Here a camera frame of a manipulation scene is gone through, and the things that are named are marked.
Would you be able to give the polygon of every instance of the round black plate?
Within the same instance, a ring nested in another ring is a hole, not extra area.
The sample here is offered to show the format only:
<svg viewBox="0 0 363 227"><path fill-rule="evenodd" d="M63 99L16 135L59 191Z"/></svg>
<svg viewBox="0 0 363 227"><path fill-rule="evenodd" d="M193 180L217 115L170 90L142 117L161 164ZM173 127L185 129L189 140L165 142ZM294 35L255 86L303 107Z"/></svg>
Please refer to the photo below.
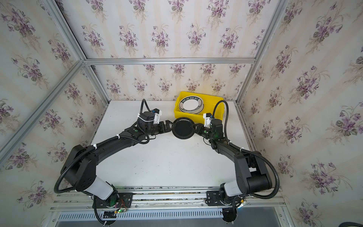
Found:
<svg viewBox="0 0 363 227"><path fill-rule="evenodd" d="M189 139L195 132L194 122L187 117L180 117L173 122L171 129L178 139Z"/></svg>

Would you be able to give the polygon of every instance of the white tabletop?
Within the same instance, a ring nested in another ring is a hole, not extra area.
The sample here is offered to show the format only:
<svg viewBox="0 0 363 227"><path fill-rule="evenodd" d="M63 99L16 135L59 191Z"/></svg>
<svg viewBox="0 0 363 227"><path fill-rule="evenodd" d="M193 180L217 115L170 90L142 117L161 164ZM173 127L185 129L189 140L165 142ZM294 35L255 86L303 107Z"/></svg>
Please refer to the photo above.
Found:
<svg viewBox="0 0 363 227"><path fill-rule="evenodd" d="M147 101L163 112L161 121L174 121L174 101ZM114 137L137 119L141 101L111 101L92 144ZM228 102L227 136L248 148L237 111ZM157 135L148 144L137 144L108 157L97 166L97 176L120 186L219 186L235 179L234 163L216 153L195 134L178 139L172 132Z"/></svg>

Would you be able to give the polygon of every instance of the yellow bin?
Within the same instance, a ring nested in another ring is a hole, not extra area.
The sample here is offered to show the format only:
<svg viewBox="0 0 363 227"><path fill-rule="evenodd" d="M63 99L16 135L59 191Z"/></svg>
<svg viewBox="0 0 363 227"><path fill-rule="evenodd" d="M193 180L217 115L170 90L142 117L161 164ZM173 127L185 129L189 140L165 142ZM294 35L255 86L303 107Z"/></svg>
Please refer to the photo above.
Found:
<svg viewBox="0 0 363 227"><path fill-rule="evenodd" d="M203 99L204 109L202 110L202 112L200 112L199 114L191 114L180 111L179 102L187 96L199 96ZM175 103L175 109L174 109L175 118L187 117L190 118L192 121L194 121L194 123L204 124L203 114L204 113L213 114L214 107L216 106L217 102L219 102L220 100L223 100L223 98L217 96L209 96L206 94L197 94L192 92L180 92L179 97L176 99ZM221 103L218 105L214 117L223 120L223 114L224 114L224 104Z"/></svg>

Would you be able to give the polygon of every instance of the floral wallpaper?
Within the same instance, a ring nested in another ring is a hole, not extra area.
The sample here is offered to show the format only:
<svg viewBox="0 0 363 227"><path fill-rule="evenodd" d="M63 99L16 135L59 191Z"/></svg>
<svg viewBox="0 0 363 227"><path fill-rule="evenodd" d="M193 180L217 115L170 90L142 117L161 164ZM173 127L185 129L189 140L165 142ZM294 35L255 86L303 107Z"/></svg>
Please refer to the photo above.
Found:
<svg viewBox="0 0 363 227"><path fill-rule="evenodd" d="M176 100L181 91L236 100L249 68L249 64L94 66L112 100L163 101Z"/></svg>
<svg viewBox="0 0 363 227"><path fill-rule="evenodd" d="M240 103L295 226L363 223L362 6L290 0Z"/></svg>
<svg viewBox="0 0 363 227"><path fill-rule="evenodd" d="M0 2L0 149L76 62L41 0Z"/></svg>
<svg viewBox="0 0 363 227"><path fill-rule="evenodd" d="M278 0L56 2L87 58L179 58L253 57Z"/></svg>
<svg viewBox="0 0 363 227"><path fill-rule="evenodd" d="M16 115L7 107L7 100L1 102L8 113L2 112L3 122L11 118L14 122ZM1 184L5 185L0 225L42 225L56 198L53 187L69 152L75 145L88 144L104 109L101 98L80 71L0 166ZM61 187L69 187L69 183L65 181Z"/></svg>

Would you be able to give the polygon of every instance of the white zip tie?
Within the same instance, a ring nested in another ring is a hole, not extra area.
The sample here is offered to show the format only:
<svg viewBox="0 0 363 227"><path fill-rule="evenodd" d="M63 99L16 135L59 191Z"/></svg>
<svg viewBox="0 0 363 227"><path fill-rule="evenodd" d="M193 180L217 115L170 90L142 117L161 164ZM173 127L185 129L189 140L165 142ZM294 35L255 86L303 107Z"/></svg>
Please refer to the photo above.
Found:
<svg viewBox="0 0 363 227"><path fill-rule="evenodd" d="M154 119L153 119L153 120L151 120L151 121L145 121L144 119L142 119L142 118L140 117L140 114L137 114L137 117L138 117L138 118L140 118L141 120L143 120L144 122L152 122L152 121L154 121Z"/></svg>

